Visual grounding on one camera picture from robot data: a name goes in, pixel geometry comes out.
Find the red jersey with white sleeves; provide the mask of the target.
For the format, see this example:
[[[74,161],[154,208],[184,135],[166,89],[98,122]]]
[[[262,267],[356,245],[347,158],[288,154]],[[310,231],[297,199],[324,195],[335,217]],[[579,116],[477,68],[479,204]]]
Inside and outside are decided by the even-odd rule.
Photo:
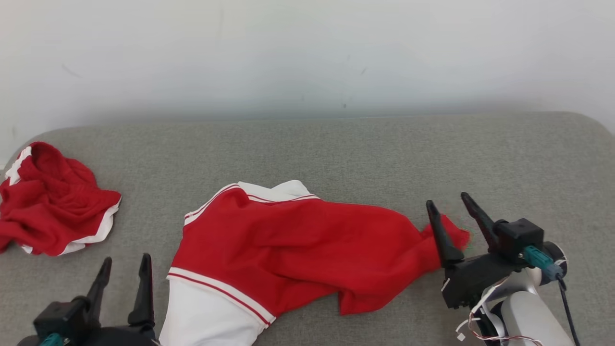
[[[184,217],[160,344],[252,346],[316,299],[376,311],[439,268],[433,228],[398,212],[326,201],[299,180],[229,184]]]

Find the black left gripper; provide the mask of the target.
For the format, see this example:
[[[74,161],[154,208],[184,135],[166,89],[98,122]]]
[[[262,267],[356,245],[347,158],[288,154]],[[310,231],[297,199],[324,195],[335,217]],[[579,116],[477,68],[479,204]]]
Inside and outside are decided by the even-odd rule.
[[[86,297],[89,300],[88,317],[92,323],[100,323],[100,309],[105,288],[110,280],[112,258],[103,261]],[[140,280],[134,308],[129,313],[129,326],[97,328],[83,342],[68,342],[67,346],[160,346],[155,335],[155,313],[152,289],[152,259],[144,253],[138,270]]]

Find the red shorts with white trim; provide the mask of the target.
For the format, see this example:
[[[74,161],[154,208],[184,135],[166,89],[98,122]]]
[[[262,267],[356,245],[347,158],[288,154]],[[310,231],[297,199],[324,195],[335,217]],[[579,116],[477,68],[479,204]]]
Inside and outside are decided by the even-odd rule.
[[[104,241],[122,197],[101,189],[79,160],[33,142],[5,172],[0,199],[0,253],[15,243],[28,254],[61,256]]]

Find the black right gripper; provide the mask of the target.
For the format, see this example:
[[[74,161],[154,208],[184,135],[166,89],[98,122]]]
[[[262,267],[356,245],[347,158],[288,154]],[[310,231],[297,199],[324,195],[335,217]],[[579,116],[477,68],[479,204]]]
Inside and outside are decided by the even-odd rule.
[[[455,246],[444,227],[443,215],[432,200],[426,201],[440,264],[444,269],[446,285],[442,296],[449,309],[475,305],[486,288],[525,268],[525,260],[517,258],[510,261],[495,253],[498,250],[498,236],[494,232],[494,221],[467,192],[461,193],[461,200],[470,217],[477,222],[489,253],[464,259],[462,250]]]

